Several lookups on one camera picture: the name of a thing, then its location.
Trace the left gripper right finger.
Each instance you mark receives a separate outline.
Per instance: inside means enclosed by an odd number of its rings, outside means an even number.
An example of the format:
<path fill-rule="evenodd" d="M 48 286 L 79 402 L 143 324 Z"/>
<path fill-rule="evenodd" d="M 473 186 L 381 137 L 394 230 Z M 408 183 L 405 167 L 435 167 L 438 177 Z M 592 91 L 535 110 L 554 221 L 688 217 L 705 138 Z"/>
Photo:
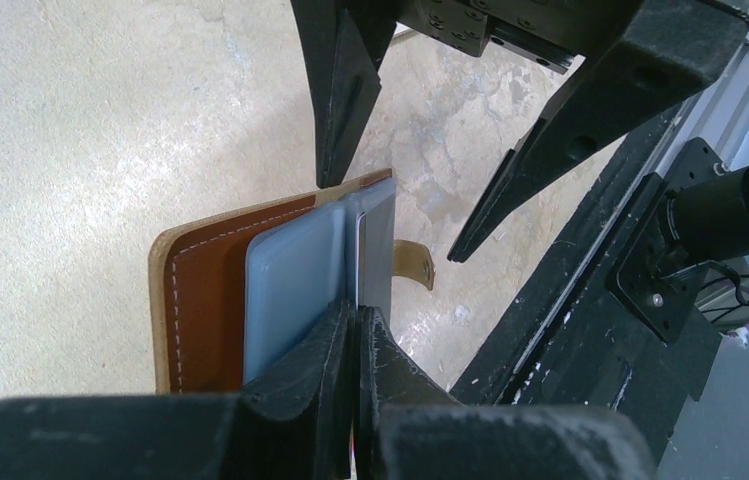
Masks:
<path fill-rule="evenodd" d="M 361 479 L 652 479 L 643 436 L 600 407 L 469 406 L 394 340 L 381 312 L 357 311 Z"/>

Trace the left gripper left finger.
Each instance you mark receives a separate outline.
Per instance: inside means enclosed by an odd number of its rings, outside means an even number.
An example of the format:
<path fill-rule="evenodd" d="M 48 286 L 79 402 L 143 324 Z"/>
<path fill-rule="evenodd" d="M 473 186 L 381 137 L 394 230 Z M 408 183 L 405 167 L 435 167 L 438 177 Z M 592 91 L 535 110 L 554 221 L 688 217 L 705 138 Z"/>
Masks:
<path fill-rule="evenodd" d="M 346 479 L 355 307 L 226 394 L 0 400 L 0 479 Z"/>

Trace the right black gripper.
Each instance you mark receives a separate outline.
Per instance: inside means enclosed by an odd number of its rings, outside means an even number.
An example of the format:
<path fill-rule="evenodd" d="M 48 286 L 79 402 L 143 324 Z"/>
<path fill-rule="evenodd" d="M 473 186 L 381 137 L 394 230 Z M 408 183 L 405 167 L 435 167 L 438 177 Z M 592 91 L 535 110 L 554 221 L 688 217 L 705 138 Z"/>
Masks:
<path fill-rule="evenodd" d="M 448 257 L 595 153 L 712 85 L 749 33 L 749 1 L 292 0 L 315 127 L 315 180 L 341 184 L 399 23 L 472 57 L 498 45 L 566 82 L 510 150 Z"/>

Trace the tan leather card holder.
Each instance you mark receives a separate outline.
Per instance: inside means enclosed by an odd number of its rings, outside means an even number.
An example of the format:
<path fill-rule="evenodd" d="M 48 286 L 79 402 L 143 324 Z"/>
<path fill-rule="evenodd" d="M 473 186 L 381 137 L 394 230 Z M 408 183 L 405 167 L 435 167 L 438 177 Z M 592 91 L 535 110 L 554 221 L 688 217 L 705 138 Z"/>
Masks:
<path fill-rule="evenodd" d="M 266 372 L 346 292 L 346 206 L 388 169 L 162 232 L 148 257 L 156 389 L 233 392 Z M 429 249 L 393 241 L 392 281 L 435 284 Z"/>

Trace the grey magnetic stripe card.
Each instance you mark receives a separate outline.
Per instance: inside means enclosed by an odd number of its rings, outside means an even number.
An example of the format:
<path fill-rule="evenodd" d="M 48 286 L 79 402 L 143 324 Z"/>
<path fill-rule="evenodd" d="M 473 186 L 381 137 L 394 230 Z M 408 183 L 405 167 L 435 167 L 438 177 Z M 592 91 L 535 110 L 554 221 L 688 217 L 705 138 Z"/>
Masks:
<path fill-rule="evenodd" d="M 354 192 L 346 206 L 346 292 L 358 306 L 380 309 L 388 320 L 392 304 L 396 182 L 387 178 Z"/>

